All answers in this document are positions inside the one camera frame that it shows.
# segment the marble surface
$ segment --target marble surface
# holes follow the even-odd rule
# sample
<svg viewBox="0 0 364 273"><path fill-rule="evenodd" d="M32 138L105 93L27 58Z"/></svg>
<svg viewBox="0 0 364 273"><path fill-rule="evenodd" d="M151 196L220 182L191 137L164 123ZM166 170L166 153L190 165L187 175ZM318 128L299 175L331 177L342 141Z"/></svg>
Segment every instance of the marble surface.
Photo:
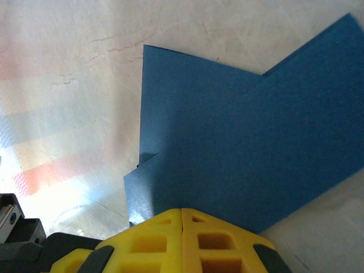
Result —
<svg viewBox="0 0 364 273"><path fill-rule="evenodd" d="M143 44L264 73L364 0L0 1L0 192L48 234L127 228ZM294 272L362 272L364 172L264 233Z"/></svg>

